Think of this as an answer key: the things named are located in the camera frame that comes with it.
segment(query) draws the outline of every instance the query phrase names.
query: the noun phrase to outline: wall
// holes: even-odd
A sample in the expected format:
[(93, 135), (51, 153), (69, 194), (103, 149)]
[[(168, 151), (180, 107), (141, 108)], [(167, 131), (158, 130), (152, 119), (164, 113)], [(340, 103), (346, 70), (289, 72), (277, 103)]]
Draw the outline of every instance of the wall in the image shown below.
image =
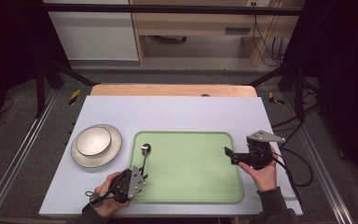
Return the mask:
[[(128, 4), (127, 0), (44, 0), (45, 3)], [(69, 60), (138, 61), (130, 13), (49, 12)]]

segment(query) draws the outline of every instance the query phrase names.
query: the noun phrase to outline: black cable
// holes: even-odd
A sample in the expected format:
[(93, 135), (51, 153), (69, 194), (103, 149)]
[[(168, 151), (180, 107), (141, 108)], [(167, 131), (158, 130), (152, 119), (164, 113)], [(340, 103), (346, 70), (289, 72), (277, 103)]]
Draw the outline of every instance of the black cable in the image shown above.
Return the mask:
[(303, 96), (303, 100), (304, 100), (307, 96), (309, 96), (309, 95), (315, 96), (313, 92), (308, 92), (307, 94), (305, 94), (305, 95)]
[(0, 114), (7, 112), (12, 106), (13, 106), (13, 100), (11, 98), (5, 97), (5, 100), (9, 100), (10, 101), (10, 105), (8, 106), (8, 108), (4, 109), (4, 110), (0, 110)]
[(282, 143), (281, 145), (280, 145), (280, 147), (283, 147), (284, 145), (286, 145), (286, 143), (287, 142), (289, 142), (289, 140), (293, 137), (293, 135), (295, 135), (295, 133), (297, 132), (297, 130), (301, 127), (301, 125), (303, 124), (304, 122), (303, 121), (301, 121), (299, 124), (298, 124), (298, 126), (295, 128), (295, 130), (287, 137), (287, 138), (285, 138), (285, 142), (284, 143)]
[(312, 181), (313, 181), (313, 170), (312, 170), (312, 167), (310, 166), (310, 164), (300, 155), (298, 155), (296, 152), (290, 150), (290, 149), (287, 149), (287, 148), (284, 148), (284, 147), (280, 147), (280, 150), (281, 151), (286, 151), (286, 152), (289, 152), (289, 153), (292, 153), (293, 155), (297, 156), (298, 158), (300, 158), (307, 166), (308, 166), (308, 169), (310, 170), (310, 180), (308, 182), (306, 182), (305, 184), (295, 184), (297, 187), (306, 187), (306, 186), (309, 186)]
[(261, 58), (261, 60), (263, 61), (263, 63), (264, 63), (265, 65), (267, 65), (267, 66), (272, 66), (272, 67), (276, 67), (276, 65), (268, 64), (268, 63), (266, 63), (266, 61), (264, 61), (263, 54), (261, 53), (260, 49), (258, 49), (257, 44), (255, 43), (255, 27), (256, 27), (256, 25), (257, 25), (257, 20), (256, 20), (256, 15), (255, 15), (255, 24), (254, 24), (254, 30), (253, 30), (253, 36), (252, 36), (252, 39), (253, 39), (254, 44), (255, 44), (255, 48), (257, 49), (257, 52), (258, 52), (258, 54), (260, 55), (260, 58)]
[(281, 161), (279, 161), (278, 159), (275, 159), (274, 157), (272, 157), (272, 159), (275, 160), (278, 164), (280, 164), (280, 166), (286, 171), (287, 177), (289, 179), (290, 186), (292, 187), (292, 190), (295, 193), (296, 198), (298, 199), (298, 202), (302, 203), (300, 193), (298, 192), (298, 190), (296, 188), (295, 181), (294, 181), (293, 176), (292, 176), (292, 172), (290, 172), (290, 170)]
[(118, 184), (118, 182), (121, 180), (123, 175), (119, 175), (116, 182), (113, 183), (112, 186), (109, 186), (109, 190), (107, 192), (104, 193), (103, 196), (100, 196), (100, 194), (97, 194), (97, 193), (94, 193), (92, 191), (86, 191), (85, 192), (85, 195), (86, 196), (89, 196), (89, 206), (91, 207), (98, 207), (99, 205), (101, 205), (101, 203), (103, 202), (103, 200), (105, 199), (111, 199), (111, 198), (114, 198), (114, 197), (109, 197), (109, 194), (112, 193), (113, 189), (116, 187), (116, 185)]
[(276, 60), (277, 65), (280, 66), (282, 64), (282, 56), (284, 56), (284, 53), (282, 53), (283, 37), (280, 37), (278, 53), (275, 53), (275, 42), (277, 42), (277, 37), (274, 37), (274, 39), (272, 40), (272, 47), (271, 47), (272, 57)]
[[(273, 21), (273, 19), (271, 20), (271, 23), (269, 24), (269, 28), (268, 28), (267, 32), (269, 32), (269, 29), (271, 28), (272, 21)], [(257, 29), (257, 32), (260, 34), (261, 40), (263, 41), (263, 44), (264, 44), (264, 46), (266, 47), (266, 50), (267, 50), (267, 53), (268, 53), (269, 57), (270, 57), (274, 62), (276, 62), (276, 61), (273, 59), (271, 53), (269, 52), (269, 48), (268, 48), (268, 46), (267, 46), (266, 40), (265, 40), (264, 37), (261, 35), (260, 29), (258, 28), (257, 15), (255, 15), (255, 28)]]
[(279, 133), (279, 132), (288, 131), (288, 130), (294, 129), (294, 128), (297, 127), (297, 126), (298, 126), (298, 124), (295, 125), (295, 126), (292, 126), (292, 127), (290, 127), (290, 128), (280, 129), (280, 130), (274, 130), (274, 132), (275, 132), (275, 133)]
[[(319, 106), (319, 104), (310, 106), (309, 108), (307, 108), (307, 109), (304, 110), (304, 113), (309, 112), (310, 110), (312, 110), (312, 108), (314, 108), (314, 107), (316, 107), (316, 106)], [(286, 120), (286, 121), (283, 121), (283, 122), (281, 122), (281, 123), (274, 124), (274, 125), (271, 126), (271, 128), (276, 128), (276, 127), (282, 126), (282, 125), (284, 125), (284, 124), (288, 124), (288, 123), (292, 122), (293, 120), (295, 120), (295, 119), (297, 119), (297, 118), (298, 118), (298, 115), (297, 115), (297, 116), (294, 116), (294, 117), (292, 117), (292, 118), (290, 118), (290, 119), (288, 119), (288, 120)]]

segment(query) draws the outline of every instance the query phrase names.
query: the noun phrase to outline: green cutting board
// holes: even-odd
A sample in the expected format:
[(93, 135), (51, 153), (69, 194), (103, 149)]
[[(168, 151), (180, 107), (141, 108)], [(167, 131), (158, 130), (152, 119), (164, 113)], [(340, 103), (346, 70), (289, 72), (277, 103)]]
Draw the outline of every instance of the green cutting board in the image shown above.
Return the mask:
[(131, 167), (141, 167), (141, 146), (150, 144), (146, 186), (134, 201), (148, 203), (236, 203), (243, 195), (240, 175), (225, 155), (234, 148), (228, 133), (140, 132), (133, 142)]

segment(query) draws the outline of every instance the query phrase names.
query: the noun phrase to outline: spoon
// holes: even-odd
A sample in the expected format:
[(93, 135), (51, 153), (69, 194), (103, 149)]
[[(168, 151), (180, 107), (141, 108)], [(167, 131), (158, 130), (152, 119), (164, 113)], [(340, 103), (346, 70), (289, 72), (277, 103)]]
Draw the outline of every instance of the spoon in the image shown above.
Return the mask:
[(147, 155), (149, 155), (151, 150), (152, 150), (152, 147), (147, 143), (141, 147), (142, 155), (144, 155), (144, 164), (142, 165), (141, 175), (144, 175), (146, 157), (147, 157)]

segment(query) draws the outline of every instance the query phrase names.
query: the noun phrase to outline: floor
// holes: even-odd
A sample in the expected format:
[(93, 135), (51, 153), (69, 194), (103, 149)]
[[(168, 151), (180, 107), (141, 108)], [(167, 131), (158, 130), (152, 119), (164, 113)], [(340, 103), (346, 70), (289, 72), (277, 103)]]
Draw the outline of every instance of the floor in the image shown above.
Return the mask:
[[(143, 66), (124, 62), (74, 62), (74, 69), (84, 77), (102, 83), (241, 85), (275, 68), (267, 54), (264, 58), (269, 65), (252, 67), (241, 39), (237, 37), (189, 37), (185, 43), (150, 37)], [(0, 113), (0, 182), (7, 169), (13, 167), (13, 159), (23, 157), (24, 160), (13, 169), (12, 175), (5, 175), (10, 188), (0, 189), (0, 223), (63, 223), (62, 220), (39, 216), (38, 210), (90, 87), (66, 75), (62, 78), (65, 80), (62, 90), (46, 87), (55, 101), (38, 127), (35, 127), (34, 119), (34, 81), (7, 92), (4, 112)], [(276, 85), (279, 79), (275, 77), (256, 88), (271, 125), (294, 116), (293, 92), (279, 92)], [(81, 93), (74, 105), (68, 105), (76, 89)], [(270, 101), (270, 93), (276, 101)], [(304, 95), (304, 107), (312, 109), (304, 124), (285, 145), (313, 168), (312, 183), (298, 187), (304, 212), (298, 220), (301, 223), (358, 223), (358, 170), (353, 162), (339, 157), (339, 148), (324, 115), (319, 107), (312, 107), (317, 104), (315, 96), (307, 91)], [(296, 126), (294, 121), (277, 127), (274, 132), (287, 138)], [(36, 136), (27, 135), (32, 129), (36, 130)], [(29, 146), (23, 144), (27, 138), (31, 140)], [(282, 155), (296, 183), (306, 183), (310, 179), (308, 166), (288, 151)], [(248, 219), (241, 217), (240, 221), (247, 223)]]

